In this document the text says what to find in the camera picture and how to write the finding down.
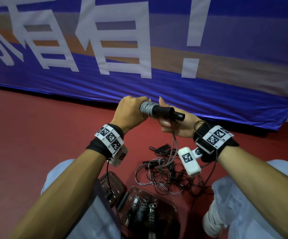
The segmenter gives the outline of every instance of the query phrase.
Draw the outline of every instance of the forearm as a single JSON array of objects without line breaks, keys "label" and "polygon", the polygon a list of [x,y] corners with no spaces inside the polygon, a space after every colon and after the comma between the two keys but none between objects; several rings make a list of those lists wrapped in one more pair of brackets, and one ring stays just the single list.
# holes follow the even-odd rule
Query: forearm
[{"label": "forearm", "polygon": [[218,161],[267,222],[288,238],[288,176],[239,147],[227,146]]},{"label": "forearm", "polygon": [[106,158],[83,152],[40,196],[11,238],[63,238],[81,213]]}]

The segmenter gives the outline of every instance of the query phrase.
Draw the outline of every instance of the wristband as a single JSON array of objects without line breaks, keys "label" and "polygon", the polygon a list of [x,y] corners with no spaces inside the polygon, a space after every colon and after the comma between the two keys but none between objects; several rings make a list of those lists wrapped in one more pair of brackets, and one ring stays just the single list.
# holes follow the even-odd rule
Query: wristband
[{"label": "wristband", "polygon": [[105,124],[94,136],[86,149],[101,153],[106,159],[111,158],[124,144],[124,133],[117,125]]},{"label": "wristband", "polygon": [[203,162],[212,162],[217,159],[226,146],[238,147],[233,139],[234,135],[219,125],[203,123],[194,134],[195,144],[202,152]]}]

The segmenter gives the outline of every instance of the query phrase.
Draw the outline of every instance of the light blue jeans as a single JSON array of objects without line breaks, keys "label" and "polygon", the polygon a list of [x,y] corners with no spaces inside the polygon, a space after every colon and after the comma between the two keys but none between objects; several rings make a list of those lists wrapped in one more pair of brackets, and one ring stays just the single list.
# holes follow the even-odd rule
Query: light blue jeans
[{"label": "light blue jeans", "polygon": [[[288,176],[288,161],[272,160],[268,164]],[[215,181],[212,189],[219,216],[229,225],[228,239],[282,238],[246,199],[230,176]]]},{"label": "light blue jeans", "polygon": [[[52,169],[42,188],[43,193],[50,184],[74,161],[66,160]],[[113,213],[100,182],[94,185],[83,215],[69,231],[68,239],[120,239],[117,216]]]}]

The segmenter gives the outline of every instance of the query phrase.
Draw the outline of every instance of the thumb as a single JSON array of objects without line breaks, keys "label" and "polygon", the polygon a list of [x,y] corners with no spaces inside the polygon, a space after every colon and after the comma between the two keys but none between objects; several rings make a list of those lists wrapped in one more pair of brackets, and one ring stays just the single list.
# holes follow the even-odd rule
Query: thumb
[{"label": "thumb", "polygon": [[160,96],[160,99],[159,99],[159,104],[160,104],[160,106],[169,106],[168,104],[165,103],[165,101],[162,99],[161,96]]}]

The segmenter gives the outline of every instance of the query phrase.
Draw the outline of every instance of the person's left hand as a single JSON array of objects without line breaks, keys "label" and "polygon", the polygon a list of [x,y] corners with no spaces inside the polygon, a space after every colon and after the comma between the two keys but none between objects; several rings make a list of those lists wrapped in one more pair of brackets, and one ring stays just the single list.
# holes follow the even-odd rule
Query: person's left hand
[{"label": "person's left hand", "polygon": [[124,134],[126,134],[129,130],[147,119],[148,116],[141,114],[139,111],[141,104],[147,100],[148,98],[146,96],[138,98],[131,96],[124,97],[118,104],[114,118],[110,123],[119,126]]}]

